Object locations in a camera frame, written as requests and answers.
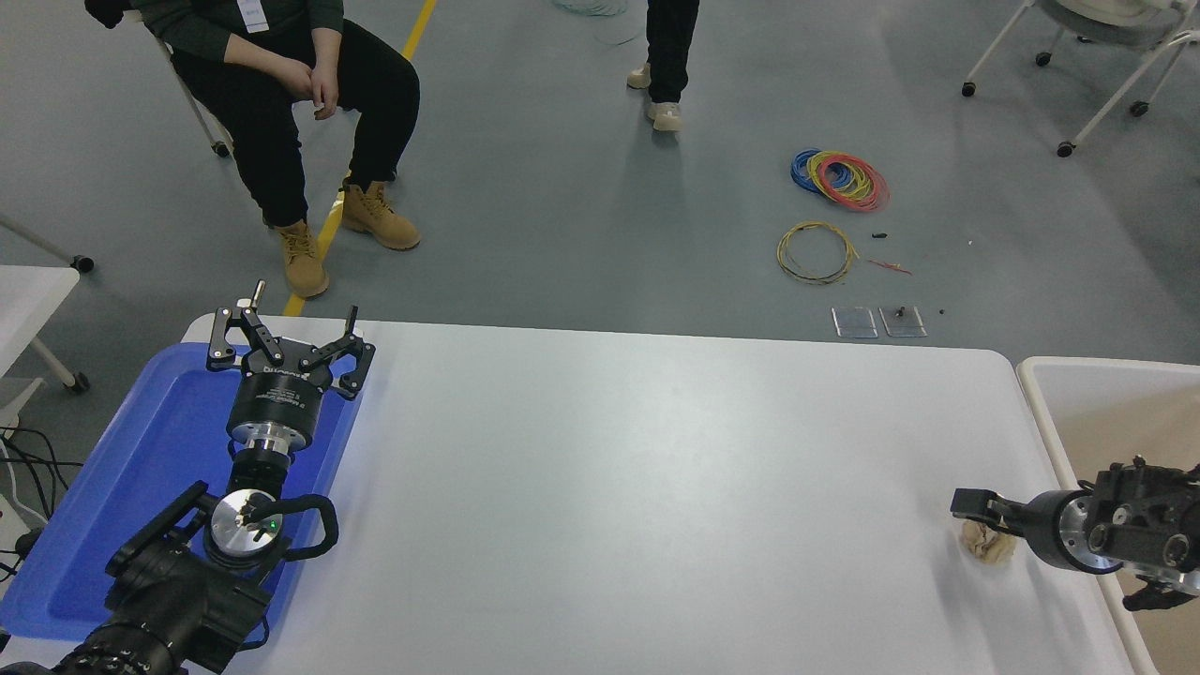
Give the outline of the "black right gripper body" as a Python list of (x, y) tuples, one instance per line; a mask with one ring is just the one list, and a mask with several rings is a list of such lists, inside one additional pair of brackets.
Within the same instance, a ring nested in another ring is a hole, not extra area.
[(1061, 516), (1074, 491), (1046, 491), (1024, 504), (1020, 514), (1022, 538), (1042, 561), (1056, 568), (1072, 571), (1075, 560), (1064, 546), (1061, 534)]

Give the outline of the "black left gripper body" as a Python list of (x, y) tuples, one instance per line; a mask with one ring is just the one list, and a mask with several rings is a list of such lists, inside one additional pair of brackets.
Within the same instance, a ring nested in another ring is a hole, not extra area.
[(274, 365), (265, 351), (248, 352), (241, 359), (238, 393), (229, 414), (229, 436), (248, 440), (254, 428), (286, 428), (292, 442), (313, 440), (324, 394), (334, 384), (329, 360), (318, 360), (310, 350), (284, 353), (284, 363)]

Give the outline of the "seated person's left hand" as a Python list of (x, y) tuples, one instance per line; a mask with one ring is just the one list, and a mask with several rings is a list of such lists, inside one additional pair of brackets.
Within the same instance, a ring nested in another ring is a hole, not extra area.
[(311, 72), (311, 86), (314, 120), (324, 121), (334, 117), (335, 112), (338, 110), (341, 94), (336, 65), (331, 62), (317, 64)]

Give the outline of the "seated person's right hand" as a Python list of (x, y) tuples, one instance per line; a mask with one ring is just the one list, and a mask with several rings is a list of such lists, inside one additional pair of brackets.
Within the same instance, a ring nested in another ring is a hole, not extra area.
[(312, 68), (308, 67), (308, 64), (292, 59), (292, 56), (282, 56), (276, 65), (274, 77), (292, 94), (293, 98), (312, 101), (314, 96), (313, 80)]

